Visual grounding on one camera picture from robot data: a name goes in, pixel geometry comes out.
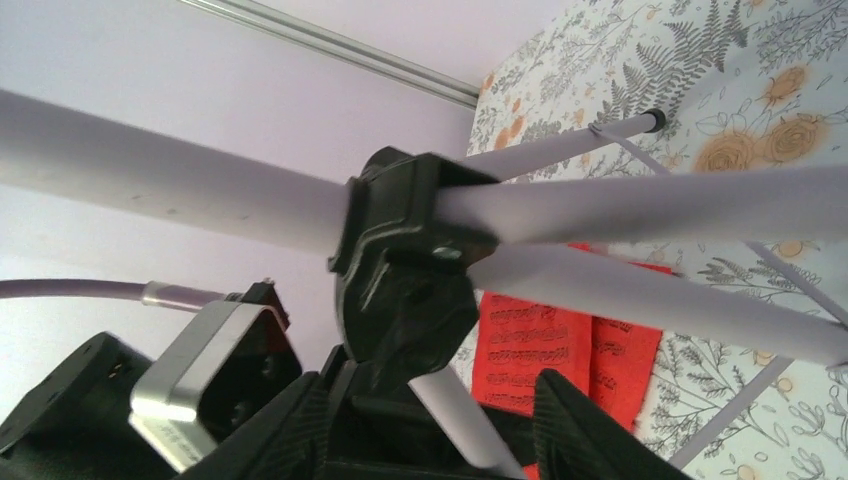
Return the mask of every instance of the wire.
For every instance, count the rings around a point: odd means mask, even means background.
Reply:
[[[112,298],[197,312],[209,302],[225,300],[231,296],[161,282],[128,283],[68,278],[0,280],[0,300],[35,297]]]
[[[89,297],[141,301],[143,283],[80,279],[28,279],[0,281],[0,299],[32,297]]]

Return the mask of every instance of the floral wallpaper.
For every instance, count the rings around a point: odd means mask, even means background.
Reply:
[[[469,154],[660,107],[633,140],[674,173],[841,160],[848,138],[848,0],[574,0],[480,92]],[[651,175],[617,145],[517,178]],[[767,244],[848,306],[848,243]],[[742,243],[611,245],[690,281],[827,316]],[[454,359],[470,382],[475,332]],[[636,435],[669,458],[774,355],[666,332]],[[848,373],[795,362],[695,459],[696,479],[848,479]]]

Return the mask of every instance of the black plastic part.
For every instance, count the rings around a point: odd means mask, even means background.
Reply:
[[[279,336],[285,333],[276,317],[262,311],[203,390],[198,419],[218,443],[300,377],[292,350],[273,345]]]
[[[372,368],[370,363],[348,361],[336,376],[329,395],[329,460],[403,466],[416,472],[430,469],[437,474],[434,478],[444,474],[487,478],[468,465],[408,386],[391,394],[374,394]],[[535,463],[531,420],[485,410],[519,461]]]
[[[353,460],[329,461],[326,471],[328,479],[339,480],[507,480],[507,477],[485,473],[458,473]]]
[[[556,370],[536,382],[534,437],[541,480],[687,480]]]
[[[174,471],[127,423],[150,360],[94,336],[29,391],[0,425],[7,467],[37,480],[164,480]]]
[[[329,269],[338,275],[345,348],[357,362],[375,363],[375,388],[391,390],[444,368],[476,323],[465,271],[491,254],[497,239],[440,222],[434,212],[440,188],[492,183],[498,180],[437,155],[391,147],[351,181]]]
[[[31,480],[16,471],[8,460],[0,459],[0,480]]]
[[[648,130],[646,133],[657,133],[663,128],[665,128],[668,123],[668,119],[665,116],[665,112],[660,110],[659,108],[652,108],[650,110],[645,111],[642,115],[653,115],[654,119],[656,119],[657,123],[654,125],[654,128]]]
[[[330,351],[330,356],[327,357],[324,367],[321,368],[321,378],[324,379],[327,390],[333,386],[333,383],[335,383],[336,378],[339,376],[339,372],[342,371],[342,367],[344,367],[348,360],[350,358],[347,356],[344,345],[336,345]]]
[[[324,476],[327,408],[324,382],[306,373],[176,480],[338,478]]]

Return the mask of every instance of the metal curtain rail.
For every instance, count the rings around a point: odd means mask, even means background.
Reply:
[[[250,0],[180,0],[261,32],[364,68],[464,107],[478,88]]]

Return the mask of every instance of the white cable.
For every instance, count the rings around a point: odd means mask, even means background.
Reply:
[[[626,138],[605,132],[596,124],[590,124],[589,129],[595,134],[619,144],[628,153],[638,158],[645,164],[645,166],[653,170],[657,175],[671,175],[671,172],[667,168],[662,166],[653,157],[648,155],[647,152],[643,151]],[[754,253],[759,255],[766,264],[783,275],[784,278],[794,283],[799,290],[818,303],[825,311],[833,315],[833,317],[839,320],[843,325],[848,326],[848,312],[834,302],[830,297],[825,295],[824,292],[816,288],[815,285],[804,279],[804,277],[802,277],[801,274],[798,273],[798,271],[791,265],[778,258],[777,255],[772,253],[762,243],[745,242],[745,245]],[[753,380],[742,387],[739,390],[739,393],[730,399],[730,401],[721,410],[719,410],[719,412],[710,419],[703,428],[698,430],[698,432],[696,432],[695,435],[693,435],[689,441],[680,448],[680,450],[675,452],[671,459],[669,459],[669,463],[679,469],[688,465],[689,462],[694,460],[695,457],[697,457],[698,454],[710,444],[710,442],[717,438],[728,425],[733,423],[733,421],[736,420],[736,418],[738,418],[739,415],[748,408],[748,406],[750,406],[766,390],[766,388],[769,387],[769,385],[777,381],[780,375],[786,371],[791,364],[792,359],[790,358],[777,357],[772,359],[772,361],[763,368]]]
[[[162,282],[144,284],[73,278],[0,281],[0,300],[33,297],[111,298],[197,312],[207,303],[222,300],[226,295]]]

